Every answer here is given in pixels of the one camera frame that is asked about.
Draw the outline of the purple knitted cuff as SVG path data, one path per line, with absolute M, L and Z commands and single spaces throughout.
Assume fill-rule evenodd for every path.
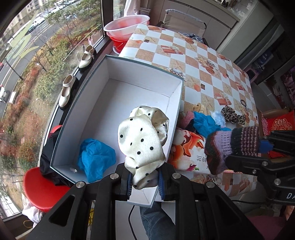
M 258 156 L 259 127 L 234 128 L 231 131 L 216 131 L 206 138 L 204 153 L 209 171 L 217 175 L 227 170 L 225 159 L 230 155 Z

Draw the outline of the blue mesh cloth ball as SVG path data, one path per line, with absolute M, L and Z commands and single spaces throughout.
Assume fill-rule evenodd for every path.
M 81 143 L 77 166 L 84 171 L 89 183 L 101 180 L 104 172 L 115 163 L 115 150 L 105 143 L 93 138 Z

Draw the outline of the cream polka dot scrunchie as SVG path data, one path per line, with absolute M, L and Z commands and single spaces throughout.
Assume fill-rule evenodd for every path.
M 157 169 L 166 160 L 163 146 L 168 130 L 169 118 L 160 109 L 144 105 L 119 124 L 119 149 L 126 156 L 124 166 L 132 174 L 135 189 L 157 185 Z

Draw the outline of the leopard print scrunchie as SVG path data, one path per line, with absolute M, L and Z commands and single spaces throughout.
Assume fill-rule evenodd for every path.
M 237 114 L 235 110 L 232 107 L 229 107 L 228 105 L 221 109 L 221 114 L 223 115 L 226 121 L 232 124 L 244 125 L 246 123 L 246 116 L 244 114 Z

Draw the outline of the pink black knitted sock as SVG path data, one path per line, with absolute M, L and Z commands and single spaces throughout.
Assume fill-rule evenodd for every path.
M 187 114 L 180 120 L 180 128 L 185 129 L 189 123 L 194 120 L 194 112 L 188 111 Z

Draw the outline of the blue mesh cloth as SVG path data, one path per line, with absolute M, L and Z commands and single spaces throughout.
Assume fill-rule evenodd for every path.
M 211 133 L 216 131 L 231 131 L 229 128 L 222 128 L 217 125 L 211 116 L 207 116 L 200 112 L 194 112 L 193 127 L 204 138 L 207 138 Z

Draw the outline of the orange floral tissue pack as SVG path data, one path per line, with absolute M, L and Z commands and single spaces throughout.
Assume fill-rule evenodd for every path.
M 203 136 L 177 128 L 167 162 L 180 171 L 210 174 L 204 152 L 205 143 Z

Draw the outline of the red embroidered cushion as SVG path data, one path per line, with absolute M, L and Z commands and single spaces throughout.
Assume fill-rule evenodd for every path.
M 265 136 L 271 131 L 294 131 L 294 111 L 273 118 L 262 116 L 261 124 Z

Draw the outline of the brown wooden chair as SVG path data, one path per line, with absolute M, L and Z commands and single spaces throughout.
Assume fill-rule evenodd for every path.
M 259 126 L 261 128 L 262 134 L 263 134 L 263 128 L 262 128 L 262 124 L 261 124 L 262 116 L 264 116 L 265 118 L 273 118 L 273 117 L 281 116 L 283 114 L 287 114 L 289 112 L 291 112 L 291 111 L 289 111 L 287 109 L 272 109 L 267 112 L 258 111 Z

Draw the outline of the red plastic stool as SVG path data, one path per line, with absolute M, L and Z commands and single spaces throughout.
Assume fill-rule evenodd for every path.
M 33 206 L 43 212 L 49 212 L 73 186 L 73 183 L 50 168 L 61 127 L 57 125 L 50 131 L 41 151 L 39 166 L 28 170 L 23 179 L 25 196 Z

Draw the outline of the cream shoe near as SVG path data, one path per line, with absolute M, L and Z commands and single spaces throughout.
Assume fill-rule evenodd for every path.
M 67 103 L 70 100 L 71 90 L 75 83 L 76 77 L 72 74 L 69 74 L 63 80 L 62 91 L 60 94 L 60 99 L 58 105 L 61 109 L 64 109 Z

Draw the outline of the cream shoe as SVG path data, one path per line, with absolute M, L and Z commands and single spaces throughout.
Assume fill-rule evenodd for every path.
M 92 45 L 88 45 L 84 50 L 82 58 L 79 62 L 79 70 L 87 68 L 96 55 L 96 50 Z
M 60 99 L 58 105 L 61 109 L 64 109 L 67 103 L 70 100 L 71 90 L 75 83 L 76 77 L 72 74 L 69 74 L 63 80 L 62 91 L 60 94 Z

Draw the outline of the cream shoe far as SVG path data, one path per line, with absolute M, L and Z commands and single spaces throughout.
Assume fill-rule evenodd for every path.
M 96 55 L 96 50 L 92 45 L 88 45 L 84 50 L 82 58 L 79 62 L 79 70 L 87 68 Z

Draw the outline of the plaid cloth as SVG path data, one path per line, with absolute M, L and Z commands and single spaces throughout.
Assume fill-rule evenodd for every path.
M 193 33 L 181 33 L 181 34 L 184 35 L 185 37 L 189 37 L 193 40 L 204 43 L 204 39 L 196 34 L 193 34 Z

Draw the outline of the pink plastic basin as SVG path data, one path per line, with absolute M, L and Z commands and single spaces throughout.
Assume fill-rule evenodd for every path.
M 150 17 L 147 15 L 131 15 L 118 18 L 108 23 L 103 30 L 113 39 L 127 41 L 138 24 L 148 24 Z

